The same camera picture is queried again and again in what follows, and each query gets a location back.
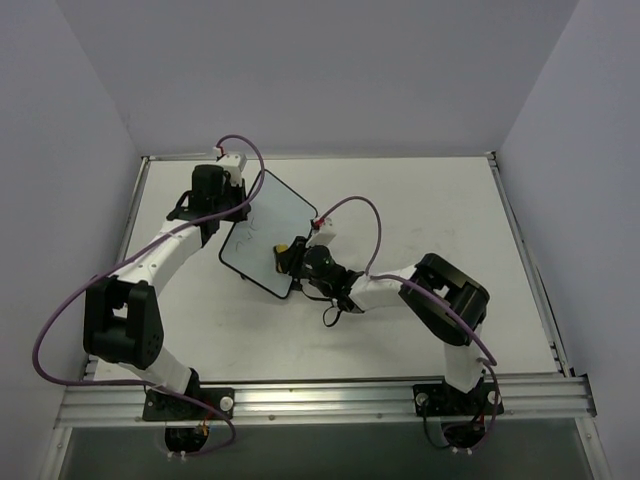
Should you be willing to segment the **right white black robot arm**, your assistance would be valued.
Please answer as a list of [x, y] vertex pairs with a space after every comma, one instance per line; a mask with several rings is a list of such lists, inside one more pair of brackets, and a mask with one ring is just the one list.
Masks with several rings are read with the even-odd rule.
[[407, 268], [377, 275], [338, 264], [325, 245], [297, 237], [273, 248], [275, 269], [316, 288], [339, 316], [406, 307], [444, 345], [444, 400], [455, 412], [480, 400], [483, 363], [493, 361], [480, 338], [490, 295], [478, 282], [435, 253]]

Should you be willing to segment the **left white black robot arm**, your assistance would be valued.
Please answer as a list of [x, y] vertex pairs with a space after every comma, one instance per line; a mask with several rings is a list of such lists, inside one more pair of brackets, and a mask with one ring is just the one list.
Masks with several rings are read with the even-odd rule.
[[143, 254], [91, 285], [85, 294], [84, 350], [117, 364], [169, 392], [166, 408], [179, 419], [194, 417], [202, 405], [199, 378], [164, 346], [158, 297], [179, 268], [203, 249], [223, 221], [247, 219], [243, 170], [246, 157], [227, 154], [201, 164], [191, 188], [167, 214]]

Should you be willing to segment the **yellow whiteboard eraser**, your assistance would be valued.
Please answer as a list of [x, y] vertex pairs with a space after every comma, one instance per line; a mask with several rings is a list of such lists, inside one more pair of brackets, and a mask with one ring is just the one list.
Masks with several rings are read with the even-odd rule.
[[286, 244], [278, 244], [273, 247], [276, 271], [288, 274], [290, 271], [290, 247]]

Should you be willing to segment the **small black-framed whiteboard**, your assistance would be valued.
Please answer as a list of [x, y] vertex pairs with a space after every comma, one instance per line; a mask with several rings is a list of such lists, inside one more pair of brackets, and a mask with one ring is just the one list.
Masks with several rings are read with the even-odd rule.
[[318, 211], [272, 172], [267, 171], [247, 219], [232, 226], [219, 260], [241, 277], [279, 299], [288, 297], [293, 279], [276, 270], [274, 247], [308, 236]]

